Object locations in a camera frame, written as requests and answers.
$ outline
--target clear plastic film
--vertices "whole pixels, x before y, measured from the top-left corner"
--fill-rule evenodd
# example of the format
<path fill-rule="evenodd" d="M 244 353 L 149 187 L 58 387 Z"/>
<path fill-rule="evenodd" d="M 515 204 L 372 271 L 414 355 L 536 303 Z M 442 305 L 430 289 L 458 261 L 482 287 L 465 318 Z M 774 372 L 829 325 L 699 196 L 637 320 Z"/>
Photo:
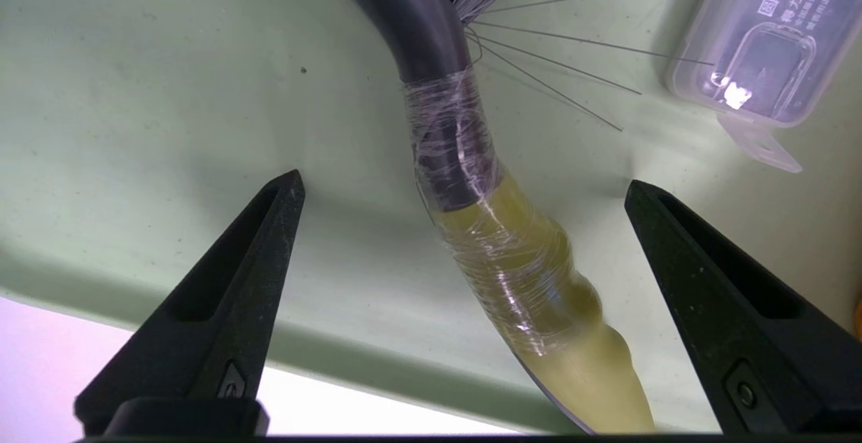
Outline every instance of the clear plastic film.
<path fill-rule="evenodd" d="M 575 271 L 566 232 L 496 157 L 472 69 L 407 84 L 405 97 L 428 213 L 530 376 L 586 430 L 655 430 L 628 347 Z"/>
<path fill-rule="evenodd" d="M 472 70 L 409 84 L 406 97 L 428 211 L 508 344 L 545 354 L 601 320 L 595 290 L 574 271 L 566 232 L 496 157 Z"/>

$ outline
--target transparent plastic case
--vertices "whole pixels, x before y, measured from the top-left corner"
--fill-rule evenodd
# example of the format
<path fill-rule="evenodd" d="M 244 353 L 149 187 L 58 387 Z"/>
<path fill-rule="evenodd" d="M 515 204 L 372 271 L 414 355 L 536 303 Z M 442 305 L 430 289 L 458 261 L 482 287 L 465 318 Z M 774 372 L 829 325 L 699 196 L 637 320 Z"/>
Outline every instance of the transparent plastic case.
<path fill-rule="evenodd" d="M 698 63 L 675 60 L 667 86 L 720 112 L 752 157 L 798 172 L 770 127 L 806 119 L 860 25 L 862 0 L 702 0 L 678 55 Z"/>

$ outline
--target curved black hose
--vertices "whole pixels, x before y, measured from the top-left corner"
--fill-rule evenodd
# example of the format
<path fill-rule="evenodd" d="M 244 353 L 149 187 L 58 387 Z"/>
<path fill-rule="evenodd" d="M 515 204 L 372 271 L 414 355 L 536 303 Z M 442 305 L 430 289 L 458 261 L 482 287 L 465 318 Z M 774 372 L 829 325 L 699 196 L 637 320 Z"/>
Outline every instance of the curved black hose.
<path fill-rule="evenodd" d="M 416 178 L 428 207 L 471 206 L 500 180 L 470 71 L 464 26 L 449 0 L 355 0 L 406 83 Z"/>
<path fill-rule="evenodd" d="M 401 81 L 428 81 L 464 71 L 470 53 L 449 0 L 355 0 L 389 45 Z"/>

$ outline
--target wrapped joint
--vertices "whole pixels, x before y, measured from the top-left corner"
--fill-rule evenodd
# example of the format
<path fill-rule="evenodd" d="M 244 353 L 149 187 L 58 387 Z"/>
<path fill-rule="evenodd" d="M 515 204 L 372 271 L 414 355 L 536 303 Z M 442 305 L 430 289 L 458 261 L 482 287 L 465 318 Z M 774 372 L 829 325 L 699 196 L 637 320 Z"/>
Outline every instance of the wrapped joint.
<path fill-rule="evenodd" d="M 404 87 L 416 181 L 431 210 L 487 197 L 501 180 L 472 68 Z"/>
<path fill-rule="evenodd" d="M 416 181 L 484 311 L 515 351 L 543 355 L 601 320 L 566 232 L 496 158 L 471 69 L 407 84 Z"/>

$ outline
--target light green surface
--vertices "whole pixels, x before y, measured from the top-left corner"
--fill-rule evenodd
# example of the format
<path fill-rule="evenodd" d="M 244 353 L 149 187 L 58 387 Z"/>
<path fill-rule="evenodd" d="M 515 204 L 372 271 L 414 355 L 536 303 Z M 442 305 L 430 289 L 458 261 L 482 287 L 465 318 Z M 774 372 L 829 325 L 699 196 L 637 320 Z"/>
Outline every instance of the light green surface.
<path fill-rule="evenodd" d="M 592 0 L 486 20 L 672 53 L 695 3 Z M 672 99 L 662 60 L 477 31 L 644 92 L 506 53 L 616 133 L 498 60 L 477 66 L 499 154 L 572 235 L 660 425 L 717 428 L 623 212 L 632 177 L 677 194 L 849 326 L 859 47 L 813 117 L 781 135 L 806 167 L 794 176 Z M 0 105 L 3 295 L 131 327 L 259 187 L 298 168 L 308 197 L 273 363 L 512 427 L 569 428 L 436 240 L 394 63 L 350 0 L 0 0 Z"/>

